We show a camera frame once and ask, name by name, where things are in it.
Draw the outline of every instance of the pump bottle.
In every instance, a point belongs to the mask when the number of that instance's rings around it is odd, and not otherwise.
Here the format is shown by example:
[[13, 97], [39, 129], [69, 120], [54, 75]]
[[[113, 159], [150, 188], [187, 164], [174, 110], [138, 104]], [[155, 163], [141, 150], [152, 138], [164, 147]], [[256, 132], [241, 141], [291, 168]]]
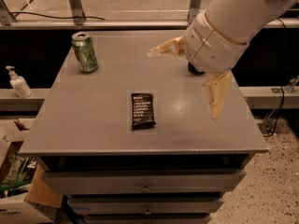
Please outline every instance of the pump bottle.
[[26, 80], [18, 76], [12, 69], [15, 67], [13, 66], [7, 66], [6, 69], [9, 71], [10, 75], [10, 85], [12, 88], [16, 91], [16, 93], [21, 97], [25, 98], [32, 94], [32, 91], [30, 90], [30, 87], [28, 86]]

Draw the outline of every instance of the drawer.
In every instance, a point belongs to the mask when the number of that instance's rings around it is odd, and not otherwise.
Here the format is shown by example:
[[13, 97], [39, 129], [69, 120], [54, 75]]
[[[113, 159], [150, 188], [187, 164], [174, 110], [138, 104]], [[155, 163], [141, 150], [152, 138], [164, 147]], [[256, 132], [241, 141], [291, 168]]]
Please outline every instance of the drawer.
[[44, 181], [57, 193], [170, 193], [225, 192], [246, 175], [244, 170], [154, 172], [47, 172]]
[[207, 224], [210, 215], [86, 216], [87, 224]]
[[116, 195], [96, 198], [71, 198], [68, 205], [78, 215], [156, 215], [207, 214], [222, 205], [220, 198], [201, 197], [200, 194]]

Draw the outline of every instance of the desk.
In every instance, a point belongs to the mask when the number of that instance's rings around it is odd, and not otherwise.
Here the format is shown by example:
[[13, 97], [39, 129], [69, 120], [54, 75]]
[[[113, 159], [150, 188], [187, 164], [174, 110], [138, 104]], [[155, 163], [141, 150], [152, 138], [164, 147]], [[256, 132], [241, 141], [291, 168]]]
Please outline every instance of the desk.
[[[90, 34], [99, 69], [82, 74], [69, 51], [21, 153], [39, 157], [46, 182], [89, 223], [206, 223], [267, 151], [237, 84], [213, 120], [206, 75], [190, 75], [185, 58], [147, 57], [183, 31]], [[155, 128], [132, 130], [134, 92], [153, 94]]]

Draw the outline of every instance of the metal post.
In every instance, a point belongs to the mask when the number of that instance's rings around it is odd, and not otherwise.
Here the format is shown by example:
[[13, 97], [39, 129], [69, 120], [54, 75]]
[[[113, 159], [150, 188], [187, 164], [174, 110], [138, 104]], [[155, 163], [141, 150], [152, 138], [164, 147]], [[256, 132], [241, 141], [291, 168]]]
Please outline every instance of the metal post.
[[8, 11], [7, 5], [4, 0], [0, 0], [0, 22], [2, 25], [10, 26], [12, 22], [16, 19], [15, 17]]
[[74, 17], [74, 24], [82, 25], [85, 22], [85, 14], [83, 11], [83, 6], [81, 0], [68, 0], [72, 8], [72, 13]]
[[199, 13], [202, 0], [190, 0], [190, 9], [188, 20], [192, 23], [196, 15]]

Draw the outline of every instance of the gray tabletop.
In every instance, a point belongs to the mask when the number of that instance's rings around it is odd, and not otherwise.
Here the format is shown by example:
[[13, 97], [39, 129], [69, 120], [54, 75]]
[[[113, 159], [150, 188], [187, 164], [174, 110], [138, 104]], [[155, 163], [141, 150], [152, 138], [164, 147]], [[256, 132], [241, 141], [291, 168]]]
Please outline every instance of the gray tabletop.
[[[207, 75], [184, 57], [147, 52], [183, 31], [90, 32], [99, 69], [79, 70], [71, 49], [21, 153], [48, 155], [222, 154], [267, 150], [235, 80], [223, 114], [210, 116]], [[133, 131], [131, 94], [153, 94], [156, 127]]]

